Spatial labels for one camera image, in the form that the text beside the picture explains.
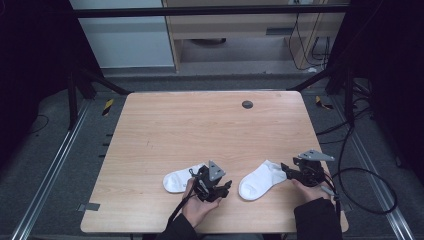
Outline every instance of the wire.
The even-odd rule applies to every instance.
[[[398,200],[397,200],[397,195],[396,195],[396,192],[393,190],[393,188],[390,186],[390,184],[386,181],[386,180],[384,180],[382,177],[380,177],[378,174],[376,174],[376,173],[374,173],[374,172],[372,172],[372,171],[369,171],[369,170],[367,170],[367,169],[363,169],[363,168],[345,168],[345,169],[341,169],[341,160],[342,160],[342,157],[343,157],[343,153],[344,153],[344,150],[345,150],[345,147],[346,147],[346,143],[347,143],[347,140],[349,139],[349,136],[351,135],[351,133],[353,132],[353,130],[354,130],[354,127],[353,126],[350,126],[349,127],[349,129],[348,129],[348,134],[346,134],[346,137],[345,137],[345,139],[344,139],[344,142],[343,142],[343,145],[342,145],[342,148],[341,148],[341,150],[340,150],[340,155],[339,155],[339,162],[338,162],[338,165],[337,165],[337,173],[335,173],[333,176],[332,176],[332,178],[335,178],[335,177],[337,177],[338,176],[338,178],[339,178],[339,184],[340,184],[340,188],[342,189],[342,191],[343,191],[343,193],[345,194],[345,196],[353,203],[353,204],[355,204],[356,206],[358,206],[359,208],[361,208],[361,209],[363,209],[363,210],[365,210],[365,211],[367,211],[367,212],[370,212],[370,213],[373,213],[373,214],[387,214],[387,213],[390,213],[390,212],[392,212],[393,210],[395,210],[396,209],[396,207],[397,207],[397,205],[398,205]],[[384,182],[384,184],[387,186],[387,188],[389,189],[389,191],[390,191],[390,193],[391,193],[391,195],[392,195],[392,197],[393,197],[393,206],[392,207],[390,207],[388,210],[384,210],[384,211],[379,211],[379,210],[374,210],[374,209],[370,209],[370,208],[367,208],[367,207],[365,207],[365,206],[363,206],[363,205],[361,205],[361,204],[359,204],[357,201],[355,201],[354,199],[353,199],[353,197],[351,197],[350,195],[349,195],[349,193],[346,191],[346,188],[345,188],[345,186],[343,185],[343,181],[342,181],[342,173],[344,173],[344,172],[347,172],[347,171],[363,171],[363,172],[366,172],[366,173],[369,173],[369,174],[371,174],[371,175],[373,175],[373,176],[375,176],[375,177],[377,177],[378,179],[380,179],[382,182]]]
[[[299,68],[299,67],[296,65],[296,62],[295,62],[295,64],[294,64],[294,65],[295,65],[295,67],[296,67],[296,69],[297,69],[297,70],[307,70],[307,69],[309,69],[309,68],[311,68],[311,67],[317,67],[317,66],[320,66],[320,64],[315,64],[315,63],[311,63],[311,62],[309,62],[308,57],[306,56],[305,47],[304,47],[304,45],[303,45],[302,38],[300,37],[300,31],[299,31],[299,15],[300,15],[299,13],[297,13],[297,14],[296,14],[296,21],[295,21],[295,23],[294,23],[293,31],[292,31],[292,33],[291,33],[291,35],[290,35],[290,38],[289,38],[289,51],[290,51],[290,54],[291,54],[292,59],[293,59],[293,61],[294,61],[294,55],[293,55],[293,52],[292,52],[292,50],[291,50],[291,39],[292,39],[292,36],[293,36],[293,34],[294,34],[294,32],[295,32],[295,29],[296,29],[296,30],[297,30],[297,35],[298,35],[298,37],[299,37],[300,46],[302,47],[303,57],[305,58],[306,62],[307,62],[308,64],[310,64],[311,66],[309,66],[309,67],[307,67],[307,68]],[[315,29],[315,27],[316,27],[316,25],[317,25],[317,22],[318,22],[318,21],[316,21],[316,22],[315,22],[313,29]]]
[[[6,3],[5,3],[5,0],[2,0],[1,2],[2,2],[2,5],[3,5],[3,9],[0,12],[0,17],[3,16],[6,13]]]
[[[42,127],[40,127],[39,129],[36,129],[36,130],[34,130],[32,132],[29,132],[28,134],[37,133],[37,132],[43,130],[49,124],[50,119],[46,115],[39,114],[37,117],[44,117],[46,119],[46,123],[44,123],[44,125]]]
[[[357,113],[354,115],[355,120],[360,119],[360,118],[362,117],[362,116],[361,116],[362,114],[364,114],[365,112],[370,111],[370,110],[371,110],[371,108],[370,108],[370,107],[367,107],[367,108],[365,108],[365,109],[363,109],[363,110],[361,110],[361,111],[357,112]],[[348,124],[348,123],[349,123],[349,121],[344,121],[344,122],[339,123],[339,124],[337,124],[337,125],[335,125],[335,126],[333,126],[333,127],[329,127],[329,128],[327,128],[327,129],[325,129],[325,130],[323,130],[323,131],[321,131],[321,132],[317,132],[317,133],[316,133],[316,135],[317,135],[317,136],[320,136],[320,135],[328,134],[328,133],[333,132],[333,131],[335,131],[335,130],[337,130],[337,129],[340,129],[341,127],[343,127],[344,125],[346,125],[346,124]]]

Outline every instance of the person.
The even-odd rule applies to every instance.
[[[193,185],[194,178],[188,180],[185,198]],[[305,203],[294,209],[296,219],[297,239],[342,239],[339,219],[330,200],[330,195],[320,186],[306,187],[299,181],[292,179],[293,185],[302,193]],[[174,221],[156,237],[156,240],[195,240],[198,239],[195,231],[206,215],[217,208],[221,198],[214,202],[202,202],[197,197],[189,198],[181,213]]]

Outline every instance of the sock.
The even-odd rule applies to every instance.
[[[170,193],[185,192],[187,181],[191,178],[191,173],[189,172],[190,168],[193,169],[194,173],[197,173],[203,165],[206,164],[201,163],[193,167],[168,173],[163,178],[163,186],[165,187],[166,191]]]
[[[272,186],[286,179],[286,173],[281,170],[279,164],[265,160],[255,171],[241,180],[239,194],[245,200],[256,200]]]

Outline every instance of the wooden table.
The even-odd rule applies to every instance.
[[[245,109],[249,100],[253,108]],[[163,177],[214,160],[233,181],[230,193],[196,230],[200,233],[295,232],[293,209],[302,204],[290,181],[248,202],[241,179],[266,159],[297,169],[294,156],[320,151],[298,92],[158,92],[127,98],[90,203],[84,232],[162,232],[182,194],[170,194]],[[348,224],[342,215],[342,228]]]

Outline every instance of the black curtain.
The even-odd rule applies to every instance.
[[[369,10],[349,13],[334,44],[329,65],[340,60],[350,40],[367,24],[347,54],[354,76],[371,82],[371,103],[378,122],[404,166],[424,183],[424,14],[420,0],[352,1],[371,3]],[[346,74],[330,82],[343,83]]]
[[[49,15],[72,10],[68,0],[4,1],[5,9],[0,10],[2,169],[36,119],[39,102],[67,88],[69,71],[84,66],[103,77],[79,21]]]

